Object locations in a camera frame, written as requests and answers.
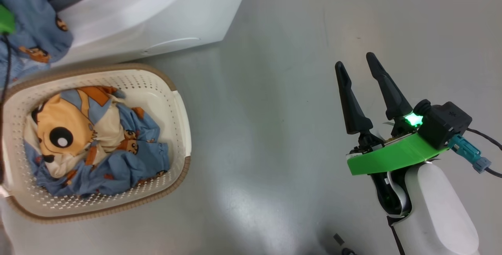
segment cartoon eye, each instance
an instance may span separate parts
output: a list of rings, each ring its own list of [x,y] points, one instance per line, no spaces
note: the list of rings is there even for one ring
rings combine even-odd
[[[73,135],[64,127],[53,128],[49,134],[49,139],[54,146],[66,148],[73,143]]]

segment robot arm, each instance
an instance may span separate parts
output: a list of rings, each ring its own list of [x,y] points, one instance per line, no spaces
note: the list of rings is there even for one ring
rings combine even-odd
[[[341,62],[335,66],[347,133],[359,133],[359,146],[347,155],[353,175],[369,175],[380,205],[387,213],[401,255],[479,255],[477,231],[441,169],[431,161],[452,148],[481,173],[489,161],[461,135],[472,118],[448,102],[409,105],[373,53],[366,55],[394,121],[392,138],[382,140],[351,90]],[[409,117],[422,118],[412,121]]]

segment cable connector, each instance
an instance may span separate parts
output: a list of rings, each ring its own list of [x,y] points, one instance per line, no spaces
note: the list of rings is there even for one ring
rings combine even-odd
[[[453,152],[469,161],[478,173],[482,173],[491,165],[491,161],[485,157],[481,157],[481,151],[467,141],[462,135],[454,135],[452,139],[450,139],[448,147],[452,149]]]

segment clothes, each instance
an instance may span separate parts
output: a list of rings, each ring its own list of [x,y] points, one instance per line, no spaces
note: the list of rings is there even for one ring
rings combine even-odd
[[[68,26],[47,0],[0,0],[13,15],[16,31],[9,35],[13,48],[10,82],[48,69],[66,55],[73,41]],[[5,81],[7,47],[0,44],[0,81]]]
[[[54,196],[113,195],[169,169],[160,128],[121,95],[114,87],[66,90],[27,116],[25,152],[38,185]]]

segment brown basket rim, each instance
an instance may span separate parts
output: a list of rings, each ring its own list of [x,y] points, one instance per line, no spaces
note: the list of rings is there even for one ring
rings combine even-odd
[[[80,75],[86,75],[86,74],[94,74],[94,73],[102,73],[104,71],[124,71],[124,70],[129,70],[129,69],[138,69],[138,70],[143,70],[143,71],[149,71],[157,76],[159,76],[162,80],[166,82],[168,85],[169,89],[171,91],[176,91],[176,86],[172,82],[172,80],[164,73],[161,71],[154,69],[153,67],[150,67],[149,65],[146,64],[140,64],[140,63],[125,63],[125,64],[115,64],[111,66],[99,66],[99,67],[86,67],[86,68],[79,68],[79,69],[72,69],[69,71],[62,71],[61,73],[55,73],[55,74],[50,74],[48,76],[44,77],[39,77],[39,78],[34,78],[32,80],[28,80],[26,82],[20,83],[18,85],[15,85],[14,87],[11,87],[7,91],[7,98],[5,101],[9,101],[9,99],[16,94],[17,92],[27,89],[29,87],[34,87],[37,85],[41,85],[44,83],[52,82],[53,80],[59,80],[62,78],[69,78],[69,77],[74,77],[74,76],[80,76]],[[167,187],[166,189],[163,189],[159,192],[156,192],[152,195],[146,196],[141,199],[136,199],[131,202],[123,203],[120,205],[116,205],[113,207],[105,208],[105,209],[100,209],[92,212],[84,212],[84,213],[79,213],[79,214],[72,214],[72,215],[65,215],[65,216],[55,216],[55,217],[43,217],[39,216],[36,214],[33,214],[29,211],[27,211],[22,205],[19,204],[19,202],[16,200],[15,196],[8,196],[6,198],[7,203],[9,206],[17,212],[19,215],[24,217],[27,220],[34,221],[37,223],[43,223],[43,224],[54,224],[54,223],[65,223],[65,222],[73,222],[73,221],[80,221],[80,220],[86,220],[86,219],[93,219],[105,215],[111,215],[117,212],[129,210],[135,207],[138,207],[140,205],[152,202],[156,199],[160,199],[171,192],[173,192],[175,189],[179,187],[179,185],[183,182],[185,179],[188,169],[190,168],[190,161],[191,157],[186,156],[185,157],[185,164],[183,164],[183,169],[181,170],[181,174],[178,176],[178,178],[174,181],[172,185]]]

